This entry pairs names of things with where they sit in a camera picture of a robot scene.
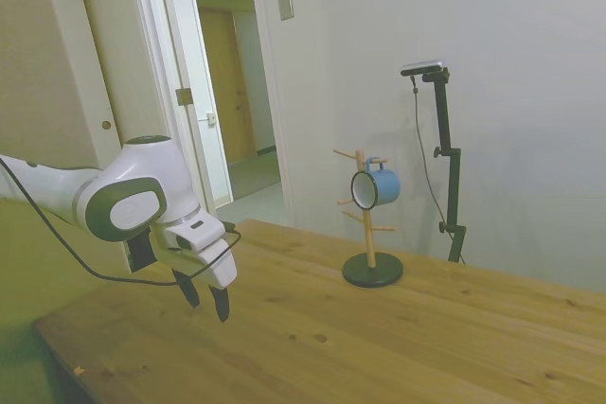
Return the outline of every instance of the mug stand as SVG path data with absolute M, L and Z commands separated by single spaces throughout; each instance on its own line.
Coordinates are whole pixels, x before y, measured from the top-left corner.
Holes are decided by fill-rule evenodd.
M 363 150 L 356 150 L 355 155 L 340 150 L 334 150 L 334 152 L 356 160 L 359 171 L 365 169 Z M 373 160 L 371 163 L 386 162 L 387 160 Z M 338 204 L 345 205 L 352 202 L 353 200 L 347 200 L 340 201 Z M 404 266 L 394 255 L 376 253 L 373 238 L 373 231 L 395 231 L 396 229 L 390 226 L 373 226 L 370 210 L 363 210 L 361 217 L 347 210 L 344 210 L 343 213 L 364 225 L 366 244 L 364 254 L 355 255 L 344 264 L 343 277 L 346 281 L 360 288 L 382 288 L 397 282 L 404 274 Z

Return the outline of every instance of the floor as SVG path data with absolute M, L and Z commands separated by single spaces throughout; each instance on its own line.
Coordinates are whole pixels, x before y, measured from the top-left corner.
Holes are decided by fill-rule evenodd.
M 241 199 L 280 181 L 275 151 L 229 165 L 234 200 Z
M 272 184 L 249 196 L 217 209 L 220 220 L 241 222 L 259 220 L 288 226 L 282 184 Z

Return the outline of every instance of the wall plate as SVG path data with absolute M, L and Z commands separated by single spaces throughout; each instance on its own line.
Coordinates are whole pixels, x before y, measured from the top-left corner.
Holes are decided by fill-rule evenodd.
M 280 10 L 280 19 L 282 21 L 294 18 L 293 0 L 277 0 L 277 5 Z

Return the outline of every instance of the blue mug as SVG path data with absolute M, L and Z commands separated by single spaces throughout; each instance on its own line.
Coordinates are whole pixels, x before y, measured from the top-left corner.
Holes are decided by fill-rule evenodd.
M 351 179 L 351 197 L 363 210 L 394 202 L 400 196 L 400 180 L 393 170 L 383 169 L 383 163 L 379 170 L 370 170 L 370 162 L 377 158 L 368 158 L 365 170 L 356 172 Z

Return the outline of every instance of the mug rim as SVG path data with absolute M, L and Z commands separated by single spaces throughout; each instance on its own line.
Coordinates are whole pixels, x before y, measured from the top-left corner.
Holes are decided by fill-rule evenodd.
M 356 197 L 353 194 L 353 182 L 356 180 L 356 177 L 360 174 L 366 174 L 370 178 L 370 181 L 372 182 L 372 185 L 375 188 L 374 201 L 372 202 L 372 205 L 370 205 L 369 207 L 362 207 L 358 203 L 358 201 L 356 201 Z M 367 172 L 366 170 L 359 170 L 355 174 L 353 174 L 353 177 L 351 178 L 351 183 L 349 184 L 349 189 L 351 191 L 351 198 L 353 199 L 354 203 L 362 210 L 372 210 L 377 205 L 377 201 L 379 200 L 379 188 L 377 187 L 377 182 L 375 181 L 375 178 L 372 176 L 372 174 L 370 172 Z

